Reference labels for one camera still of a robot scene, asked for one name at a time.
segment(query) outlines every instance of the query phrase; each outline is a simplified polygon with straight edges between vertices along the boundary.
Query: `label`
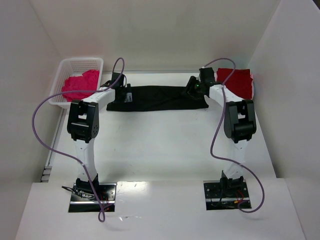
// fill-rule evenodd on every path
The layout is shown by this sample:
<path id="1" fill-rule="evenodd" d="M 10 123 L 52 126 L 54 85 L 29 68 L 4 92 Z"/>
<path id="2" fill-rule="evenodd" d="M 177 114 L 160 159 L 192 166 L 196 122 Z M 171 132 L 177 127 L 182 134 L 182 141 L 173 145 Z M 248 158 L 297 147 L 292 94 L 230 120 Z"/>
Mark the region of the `label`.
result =
<path id="1" fill-rule="evenodd" d="M 132 92 L 127 92 L 125 96 L 125 103 L 132 103 Z"/>

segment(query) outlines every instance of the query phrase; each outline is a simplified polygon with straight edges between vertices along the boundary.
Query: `white table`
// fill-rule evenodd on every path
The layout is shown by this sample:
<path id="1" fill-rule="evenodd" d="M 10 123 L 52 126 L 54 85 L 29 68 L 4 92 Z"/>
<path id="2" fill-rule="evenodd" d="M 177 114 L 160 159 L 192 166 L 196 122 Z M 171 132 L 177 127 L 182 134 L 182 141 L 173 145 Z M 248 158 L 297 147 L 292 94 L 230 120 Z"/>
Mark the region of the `white table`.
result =
<path id="1" fill-rule="evenodd" d="M 126 74 L 132 86 L 185 86 L 191 75 Z M 103 75 L 101 82 L 109 77 Z M 49 183 L 32 185 L 16 239 L 304 239 L 287 185 L 275 176 L 258 119 L 245 157 L 264 184 L 263 208 L 254 214 L 206 211 L 203 181 L 219 180 L 225 164 L 209 152 L 222 108 L 211 99 L 207 103 L 208 109 L 199 110 L 101 111 L 95 161 L 100 182 L 118 182 L 115 212 L 106 214 L 105 223 L 94 212 L 68 213 L 70 193 L 61 185 L 72 186 L 77 163 L 53 154 Z M 67 119 L 68 114 L 57 148 L 74 155 Z M 215 153 L 227 156 L 230 146 L 221 130 Z M 256 207 L 261 190 L 250 174 L 244 176 Z"/>

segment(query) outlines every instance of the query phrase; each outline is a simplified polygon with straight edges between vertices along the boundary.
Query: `red cloth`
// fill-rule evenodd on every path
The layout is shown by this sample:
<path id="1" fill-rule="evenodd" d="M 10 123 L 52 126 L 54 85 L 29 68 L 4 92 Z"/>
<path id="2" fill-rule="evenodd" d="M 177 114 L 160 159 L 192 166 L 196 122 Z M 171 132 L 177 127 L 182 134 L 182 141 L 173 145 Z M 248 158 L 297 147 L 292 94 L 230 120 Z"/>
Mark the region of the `red cloth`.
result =
<path id="1" fill-rule="evenodd" d="M 229 68 L 218 68 L 216 81 L 222 83 L 231 72 L 232 69 Z M 250 69 L 236 69 L 226 81 L 225 86 L 240 98 L 252 99 L 254 95 L 253 81 Z"/>
<path id="2" fill-rule="evenodd" d="M 71 76 L 64 81 L 64 86 L 62 87 L 62 92 L 72 91 L 72 90 L 97 90 L 99 79 L 98 70 L 89 70 L 82 74 L 82 76 Z M 68 102 L 72 102 L 74 99 L 85 99 L 91 96 L 92 92 L 76 92 L 76 93 L 66 93 L 62 94 Z"/>

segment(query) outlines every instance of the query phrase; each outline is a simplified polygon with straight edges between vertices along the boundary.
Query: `pink cloth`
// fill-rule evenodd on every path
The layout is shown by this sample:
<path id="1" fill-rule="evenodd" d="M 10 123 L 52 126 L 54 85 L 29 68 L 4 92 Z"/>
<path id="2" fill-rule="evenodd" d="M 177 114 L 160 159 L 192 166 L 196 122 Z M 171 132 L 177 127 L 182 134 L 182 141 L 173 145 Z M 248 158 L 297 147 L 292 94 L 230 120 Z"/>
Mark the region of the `pink cloth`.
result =
<path id="1" fill-rule="evenodd" d="M 71 76 L 64 81 L 64 86 L 62 87 L 62 92 L 72 91 L 72 90 L 97 90 L 99 78 L 98 70 L 89 70 L 82 74 L 82 76 Z M 74 99 L 85 99 L 91 96 L 91 92 L 76 92 L 76 93 L 66 93 L 62 94 L 68 102 L 72 102 Z"/>

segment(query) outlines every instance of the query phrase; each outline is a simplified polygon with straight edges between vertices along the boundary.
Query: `white wall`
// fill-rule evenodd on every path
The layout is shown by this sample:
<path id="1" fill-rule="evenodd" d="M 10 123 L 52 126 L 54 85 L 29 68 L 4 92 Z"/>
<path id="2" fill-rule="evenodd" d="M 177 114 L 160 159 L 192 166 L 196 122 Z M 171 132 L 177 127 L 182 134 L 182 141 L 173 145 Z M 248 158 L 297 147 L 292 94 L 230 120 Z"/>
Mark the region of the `white wall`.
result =
<path id="1" fill-rule="evenodd" d="M 218 57 L 247 66 L 279 0 L 30 0 L 62 57 L 104 70 L 196 70 Z"/>
<path id="2" fill-rule="evenodd" d="M 308 240 L 320 237 L 320 10 L 281 0 L 248 65 L 255 106 L 279 177 Z"/>
<path id="3" fill-rule="evenodd" d="M 48 93 L 60 56 L 27 0 L 0 1 L 1 239 L 15 239 L 31 183 L 48 151 L 32 133 L 31 117 Z M 36 125 L 51 143 L 59 108 L 46 105 Z"/>

